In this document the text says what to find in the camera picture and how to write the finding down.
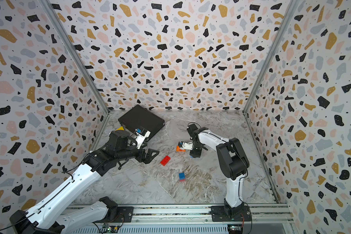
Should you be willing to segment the orange round lego piece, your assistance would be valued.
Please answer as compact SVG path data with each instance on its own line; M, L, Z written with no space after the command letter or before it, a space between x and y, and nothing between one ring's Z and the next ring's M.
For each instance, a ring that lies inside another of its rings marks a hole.
M177 152L185 152L186 150L181 149L179 146L177 146L177 147L176 147L176 151L177 151Z

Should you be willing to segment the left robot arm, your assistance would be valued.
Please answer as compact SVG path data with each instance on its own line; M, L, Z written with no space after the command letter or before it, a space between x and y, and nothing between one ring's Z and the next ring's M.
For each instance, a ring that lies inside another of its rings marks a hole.
M63 215L62 212L91 184L115 167L121 168L130 159L148 164L158 154L146 150L145 140L150 131L137 128L132 137L127 131L117 130L100 148L88 153L70 177L46 198L27 211L18 210L10 222L17 234L69 234L93 222L119 219L118 204L109 197L99 199L83 209Z

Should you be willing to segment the dark blue square lego brick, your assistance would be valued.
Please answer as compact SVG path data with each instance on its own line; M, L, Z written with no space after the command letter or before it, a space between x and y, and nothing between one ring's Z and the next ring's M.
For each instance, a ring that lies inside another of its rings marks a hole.
M179 180L185 179L185 174L184 173L179 173Z

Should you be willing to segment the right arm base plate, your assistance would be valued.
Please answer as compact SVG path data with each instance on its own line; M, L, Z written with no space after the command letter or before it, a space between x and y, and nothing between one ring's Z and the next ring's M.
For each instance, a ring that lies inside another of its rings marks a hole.
M213 222L251 222L251 211L246 205L229 208L228 206L212 206L210 215Z

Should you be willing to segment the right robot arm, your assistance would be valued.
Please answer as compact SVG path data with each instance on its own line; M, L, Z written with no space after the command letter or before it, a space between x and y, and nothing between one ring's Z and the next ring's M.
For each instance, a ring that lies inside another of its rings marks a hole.
M250 166L246 153L237 138L221 137L195 122L188 124L187 132L192 142L181 141L178 147L190 152L192 158L201 157L202 150L215 150L220 169L226 177L227 192L224 199L224 212L233 220L243 215L243 181L248 176Z

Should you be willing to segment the red long lego brick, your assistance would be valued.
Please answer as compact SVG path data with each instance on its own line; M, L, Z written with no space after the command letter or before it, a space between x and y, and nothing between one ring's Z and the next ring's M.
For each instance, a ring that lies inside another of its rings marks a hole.
M160 162L162 166L165 166L171 158L169 156L165 156L164 159Z

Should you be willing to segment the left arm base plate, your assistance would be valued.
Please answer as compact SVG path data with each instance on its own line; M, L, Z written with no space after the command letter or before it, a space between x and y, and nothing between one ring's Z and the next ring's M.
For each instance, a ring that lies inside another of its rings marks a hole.
M130 223L134 213L133 206L118 206L109 208L105 217L105 222Z

